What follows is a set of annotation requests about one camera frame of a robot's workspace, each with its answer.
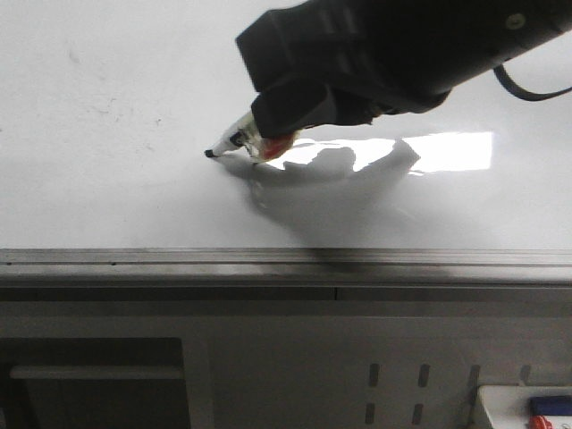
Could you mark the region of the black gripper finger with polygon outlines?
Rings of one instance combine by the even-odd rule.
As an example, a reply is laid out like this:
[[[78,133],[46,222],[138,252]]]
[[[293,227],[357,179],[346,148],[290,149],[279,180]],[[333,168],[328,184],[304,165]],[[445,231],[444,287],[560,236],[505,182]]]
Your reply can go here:
[[[264,138],[325,125],[333,119],[331,89],[319,82],[290,82],[262,91],[251,112]]]

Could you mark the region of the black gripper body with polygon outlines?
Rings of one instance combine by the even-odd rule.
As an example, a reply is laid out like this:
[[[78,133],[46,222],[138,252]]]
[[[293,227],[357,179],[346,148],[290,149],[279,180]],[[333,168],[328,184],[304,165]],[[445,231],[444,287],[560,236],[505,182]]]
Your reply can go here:
[[[430,111],[484,72],[538,101],[504,65],[570,29],[568,1],[307,1],[265,12],[236,43],[257,97],[319,82],[333,95],[325,125],[354,126]]]

